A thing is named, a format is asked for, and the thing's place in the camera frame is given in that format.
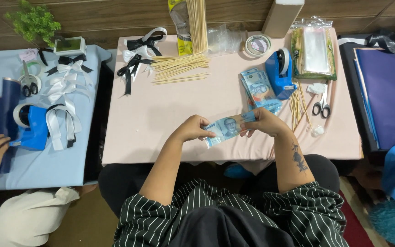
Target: striped shirt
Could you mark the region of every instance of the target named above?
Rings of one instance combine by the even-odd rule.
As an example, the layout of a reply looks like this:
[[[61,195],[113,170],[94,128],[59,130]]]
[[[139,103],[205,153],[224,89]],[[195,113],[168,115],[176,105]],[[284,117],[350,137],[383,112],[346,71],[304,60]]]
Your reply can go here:
[[[282,194],[265,192],[263,197],[264,210],[260,211],[249,197],[217,189],[201,179],[176,190],[167,206],[136,194],[124,202],[113,247],[167,246],[184,215],[195,208],[217,205],[232,206],[265,225],[281,227],[300,247],[348,247],[342,237],[346,220],[339,209],[344,203],[339,194],[312,182]],[[272,218],[282,215],[286,225],[278,226]]]

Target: blue tape dispenser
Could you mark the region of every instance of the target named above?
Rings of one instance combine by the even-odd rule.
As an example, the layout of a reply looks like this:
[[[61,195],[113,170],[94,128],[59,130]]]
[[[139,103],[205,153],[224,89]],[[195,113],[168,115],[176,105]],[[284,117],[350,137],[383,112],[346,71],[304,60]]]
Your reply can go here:
[[[266,73],[278,99],[288,99],[297,89],[292,84],[292,58],[287,48],[278,49],[265,62]]]
[[[44,150],[48,137],[46,114],[47,109],[33,104],[17,105],[13,111],[13,118],[19,125],[19,138],[9,142],[9,146],[27,150]]]

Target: artificial plant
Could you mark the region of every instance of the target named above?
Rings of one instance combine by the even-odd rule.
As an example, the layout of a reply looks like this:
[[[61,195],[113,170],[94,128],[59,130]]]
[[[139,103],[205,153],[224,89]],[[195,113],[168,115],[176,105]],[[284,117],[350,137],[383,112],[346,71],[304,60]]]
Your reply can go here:
[[[48,46],[54,47],[52,38],[65,42],[65,39],[54,34],[60,30],[61,25],[53,20],[53,15],[45,5],[32,6],[26,0],[19,1],[19,11],[5,14],[5,17],[13,21],[14,31],[21,34],[28,42],[40,37]]]

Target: pink tablecloth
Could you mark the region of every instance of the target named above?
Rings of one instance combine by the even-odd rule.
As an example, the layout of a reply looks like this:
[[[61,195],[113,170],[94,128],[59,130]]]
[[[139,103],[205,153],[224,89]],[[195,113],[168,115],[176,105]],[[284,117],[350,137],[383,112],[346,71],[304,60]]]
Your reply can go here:
[[[304,154],[320,154],[329,159],[360,159],[361,141],[356,126],[347,82],[342,67],[341,56],[334,37],[334,56],[337,67],[337,81],[332,82],[328,90],[328,103],[332,114],[327,120],[312,116],[312,106],[320,97],[305,92],[308,84],[319,80],[303,80],[303,90],[308,104],[310,119],[314,125],[325,126],[326,133],[312,137],[305,116],[295,130]],[[126,37],[133,40],[140,37]],[[118,40],[115,73],[123,67],[122,51],[125,37]],[[272,39],[272,51],[289,46],[290,39]],[[176,35],[158,43],[164,56],[177,56]],[[136,82],[132,85],[132,95],[123,96],[125,85],[117,75],[114,86],[107,124],[106,142],[103,153],[103,165],[111,163],[148,163],[154,162],[169,135],[190,115],[198,114],[208,120],[237,115],[248,111],[245,90],[241,85],[240,72],[258,67],[264,69],[265,60],[271,55],[253,59],[245,52],[214,57],[210,69],[198,68],[188,74],[210,72],[205,80],[170,83],[154,86],[151,81],[154,74],[143,72],[142,65]],[[288,100],[278,115],[291,126],[291,110]],[[273,160],[273,138],[256,132],[251,138],[234,137],[211,149],[199,140],[184,144],[182,161],[202,162],[247,161],[242,163],[248,170],[258,173],[269,161]]]

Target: light blue tablecloth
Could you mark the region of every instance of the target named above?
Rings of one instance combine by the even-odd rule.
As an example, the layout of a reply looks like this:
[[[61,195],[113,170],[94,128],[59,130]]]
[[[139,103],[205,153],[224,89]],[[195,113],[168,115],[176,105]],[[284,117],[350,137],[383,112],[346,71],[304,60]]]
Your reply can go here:
[[[19,52],[23,50],[0,51],[0,96],[2,90],[2,78],[10,77],[18,79],[22,62],[19,59]],[[87,61],[83,65],[93,69],[89,73],[94,83],[91,91],[96,91],[100,73],[101,62],[111,57],[111,53],[96,46],[88,45],[86,49]],[[45,52],[48,62],[46,71],[57,66],[59,57],[53,53]],[[85,78],[81,72],[77,73],[77,80],[84,82]],[[48,99],[43,95],[50,88],[49,80],[54,77],[62,77],[63,73],[55,73],[47,76],[45,73],[41,77],[42,88],[37,95],[30,98],[21,97],[20,103],[30,102],[40,107],[51,106]],[[4,189],[25,189],[25,188],[48,188],[61,186],[77,186],[83,184],[83,172],[85,168],[86,148],[91,128],[91,119],[94,110],[95,98],[91,101],[88,97],[79,92],[67,94],[74,102],[76,115],[82,123],[82,131],[76,134],[76,142],[69,149],[55,151],[51,140],[48,138],[47,145],[43,151],[28,151],[18,149],[11,164],[11,170],[7,174],[0,174],[0,190]],[[64,103],[61,97],[55,104]],[[62,143],[66,146],[66,128],[64,124],[64,113],[58,113],[61,125]]]

